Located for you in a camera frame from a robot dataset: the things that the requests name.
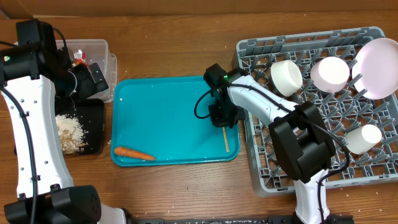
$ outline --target carrot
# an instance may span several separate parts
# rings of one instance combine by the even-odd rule
[[[126,147],[116,147],[116,149],[114,149],[114,153],[118,156],[126,156],[126,157],[131,157],[131,158],[136,158],[136,159],[144,159],[144,160],[149,160],[149,161],[154,161],[155,157],[142,153],[142,152],[138,152],[132,149],[128,149]]]

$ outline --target black cable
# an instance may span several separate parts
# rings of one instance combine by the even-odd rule
[[[24,110],[22,109],[21,105],[18,101],[14,98],[14,96],[8,92],[4,87],[0,87],[0,90],[12,101],[12,103],[17,108],[22,122],[24,123],[26,138],[27,138],[27,145],[29,147],[29,157],[30,157],[30,169],[32,171],[32,185],[33,185],[33,202],[32,202],[32,212],[30,214],[30,224],[35,223],[35,215],[36,215],[36,207],[37,207],[37,173],[36,173],[36,163],[35,163],[35,154],[33,150],[33,140],[32,135],[30,133],[29,123],[27,122],[26,115]]]
[[[63,41],[63,46],[64,46],[64,47],[67,47],[67,41],[65,40],[65,37],[62,35],[61,31],[58,30],[58,29],[55,28],[55,27],[53,27],[52,29],[53,29],[55,32],[57,32],[57,33],[61,36],[62,41]]]
[[[248,88],[248,89],[250,89],[250,90],[254,90],[254,91],[257,92],[258,94],[260,94],[260,95],[262,95],[263,97],[267,98],[267,100],[271,101],[271,103],[275,104],[275,105],[276,105],[277,107],[279,107],[280,109],[282,109],[282,110],[284,110],[284,111],[286,111],[286,112],[288,112],[288,113],[292,113],[292,112],[293,112],[293,111],[287,109],[284,105],[278,103],[276,100],[272,99],[272,98],[271,98],[270,96],[268,96],[267,94],[263,93],[262,91],[258,90],[257,88],[254,88],[253,86],[243,85],[243,84],[234,84],[234,83],[230,83],[230,84],[228,84],[228,85],[221,86],[221,87],[219,87],[219,88],[209,90],[209,91],[207,91],[205,94],[203,94],[203,95],[199,98],[199,100],[197,101],[197,103],[196,103],[196,105],[195,105],[195,107],[194,107],[194,109],[193,109],[193,112],[194,112],[195,116],[196,116],[197,118],[200,118],[200,119],[205,119],[205,118],[209,117],[210,114],[207,115],[207,116],[204,116],[204,117],[199,117],[199,116],[197,115],[197,106],[198,106],[199,102],[200,102],[207,94],[211,93],[212,91],[216,91],[216,90],[219,90],[219,89],[221,89],[221,88],[224,88],[224,87],[231,87],[231,86],[242,87],[242,88]],[[298,116],[298,117],[299,117],[303,122],[305,122],[305,123],[307,123],[307,124],[313,126],[314,128],[318,129],[319,131],[322,131],[323,133],[329,135],[333,140],[335,140],[335,141],[337,142],[337,144],[341,147],[341,149],[343,150],[343,152],[344,152],[344,154],[345,154],[345,156],[346,156],[346,164],[345,164],[342,168],[340,168],[340,169],[338,169],[338,170],[334,170],[333,172],[330,172],[330,173],[328,173],[327,175],[324,175],[324,176],[321,177],[321,178],[319,179],[319,181],[318,181],[318,206],[319,206],[319,211],[320,211],[320,213],[321,213],[321,221],[322,221],[321,223],[324,224],[324,223],[325,223],[325,218],[323,217],[322,199],[321,199],[321,186],[322,186],[322,182],[323,182],[326,178],[329,178],[329,177],[331,177],[331,176],[333,176],[333,175],[335,175],[335,174],[338,174],[338,173],[340,173],[340,172],[343,172],[345,169],[347,169],[347,167],[349,166],[349,151],[348,151],[348,148],[347,148],[347,147],[346,147],[334,134],[330,133],[330,132],[329,132],[328,130],[326,130],[326,129],[323,129],[322,127],[318,126],[317,124],[315,124],[315,123],[309,121],[307,118],[304,118],[304,117],[301,117],[301,116]]]
[[[2,41],[2,40],[0,40],[0,44],[7,45],[7,46],[10,46],[10,47],[17,47],[17,45],[15,45],[15,44],[12,44],[12,43],[9,43],[9,42],[5,42],[5,41]]]

